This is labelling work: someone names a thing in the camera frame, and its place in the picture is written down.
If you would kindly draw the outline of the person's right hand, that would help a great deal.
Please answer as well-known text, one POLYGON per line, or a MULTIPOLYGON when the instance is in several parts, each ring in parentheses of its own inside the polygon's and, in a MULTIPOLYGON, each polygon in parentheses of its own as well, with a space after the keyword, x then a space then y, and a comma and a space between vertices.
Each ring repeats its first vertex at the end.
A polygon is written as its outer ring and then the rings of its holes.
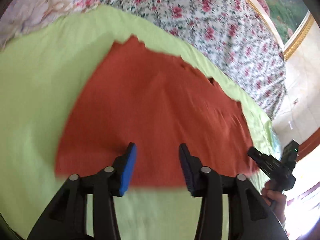
POLYGON ((261 191, 261 196, 268 206, 273 205, 273 213, 282 225, 285 224, 285 207, 287 205, 286 196, 278 191, 272 190, 271 181, 267 181, 261 191))

